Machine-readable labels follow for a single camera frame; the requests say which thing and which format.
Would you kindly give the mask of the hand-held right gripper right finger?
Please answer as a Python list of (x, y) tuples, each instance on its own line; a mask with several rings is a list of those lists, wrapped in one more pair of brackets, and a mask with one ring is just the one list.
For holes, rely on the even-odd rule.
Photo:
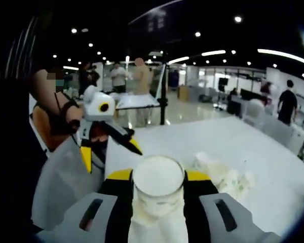
[(210, 178), (185, 171), (185, 223), (189, 242), (280, 242), (273, 232), (253, 223), (252, 213), (227, 193), (219, 193)]

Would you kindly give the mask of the person's left hand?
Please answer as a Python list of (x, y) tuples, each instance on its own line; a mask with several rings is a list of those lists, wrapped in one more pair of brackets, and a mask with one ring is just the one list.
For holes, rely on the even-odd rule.
[(83, 109), (81, 107), (71, 106), (65, 116), (65, 120), (70, 126), (71, 134), (75, 134), (80, 128), (80, 123), (83, 118)]

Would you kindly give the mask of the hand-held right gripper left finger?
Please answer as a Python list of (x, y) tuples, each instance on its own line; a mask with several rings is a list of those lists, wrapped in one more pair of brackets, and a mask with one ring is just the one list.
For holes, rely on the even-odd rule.
[(133, 216), (132, 169), (111, 173), (98, 191), (66, 210), (61, 223), (37, 233), (40, 242), (128, 242)]

